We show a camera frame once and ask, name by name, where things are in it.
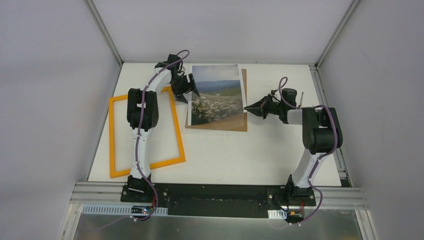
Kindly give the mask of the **black yellow screwdriver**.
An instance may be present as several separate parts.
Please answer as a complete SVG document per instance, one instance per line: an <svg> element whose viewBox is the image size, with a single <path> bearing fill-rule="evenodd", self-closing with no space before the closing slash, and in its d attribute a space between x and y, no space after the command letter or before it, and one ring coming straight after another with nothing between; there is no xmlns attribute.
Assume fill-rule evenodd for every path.
<svg viewBox="0 0 424 240"><path fill-rule="evenodd" d="M304 98L304 92L302 92L301 93L301 95L300 95L300 100L299 100L299 103L298 103L298 107L299 108L301 108L303 105L302 105L302 103L303 103L303 98Z"/></svg>

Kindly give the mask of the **yellow wooden picture frame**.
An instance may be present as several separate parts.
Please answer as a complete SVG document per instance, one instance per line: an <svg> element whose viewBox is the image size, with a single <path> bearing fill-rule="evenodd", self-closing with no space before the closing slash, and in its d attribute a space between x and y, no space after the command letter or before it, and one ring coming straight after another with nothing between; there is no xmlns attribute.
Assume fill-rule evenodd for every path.
<svg viewBox="0 0 424 240"><path fill-rule="evenodd" d="M177 116L176 101L174 100L172 89L171 89L170 86L166 86L161 90L161 92L167 92L167 94L169 96L170 108L171 108L171 113L172 113L172 119L173 119L173 124L174 124L174 129L175 129L175 136L176 136L179 156L176 157L176 158L171 158L171 159L151 163L150 167L152 169L164 168L164 167L168 167L168 166L171 166L171 165L185 163L187 161L186 155L185 155L185 150L184 150L184 144L183 144L183 140L182 140L182 135L181 135L181 130L180 130L180 125L179 125L179 120L178 120L178 116ZM109 131L109 134L108 134L108 140L109 140L109 177L111 179L128 176L130 174L130 171L131 171L130 168L124 169L124 170L119 170L119 171L116 170L114 104L115 104L115 102L125 101L127 99L128 99L127 94L119 95L119 96L113 96L109 99L109 103L108 103L109 104L109 111L108 111L108 120L109 120L109 124L108 124L108 131Z"/></svg>

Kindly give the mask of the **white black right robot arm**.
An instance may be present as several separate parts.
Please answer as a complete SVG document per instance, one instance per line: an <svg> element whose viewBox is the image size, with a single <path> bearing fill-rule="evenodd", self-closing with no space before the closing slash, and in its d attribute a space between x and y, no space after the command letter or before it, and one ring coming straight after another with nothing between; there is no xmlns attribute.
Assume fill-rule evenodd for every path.
<svg viewBox="0 0 424 240"><path fill-rule="evenodd" d="M272 90L243 106L231 87L193 96L188 109L187 164L179 184L288 184L284 200L304 198L324 160L343 142L336 110L301 107L293 88Z"/></svg>

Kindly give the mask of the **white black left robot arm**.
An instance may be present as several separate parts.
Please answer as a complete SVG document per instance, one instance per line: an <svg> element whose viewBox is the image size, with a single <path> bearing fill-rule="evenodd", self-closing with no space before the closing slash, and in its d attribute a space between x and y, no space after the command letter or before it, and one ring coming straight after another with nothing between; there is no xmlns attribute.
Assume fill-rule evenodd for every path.
<svg viewBox="0 0 424 240"><path fill-rule="evenodd" d="M187 49L169 54L166 61L154 66L150 79L140 88L130 88L127 94L126 120L133 133L133 164L126 183L128 191L140 202L147 202L153 195L150 163L147 160L147 141L159 121L158 94L166 86L171 87L176 101L187 104L185 95L200 95L193 74L185 73L183 61L190 54Z"/></svg>

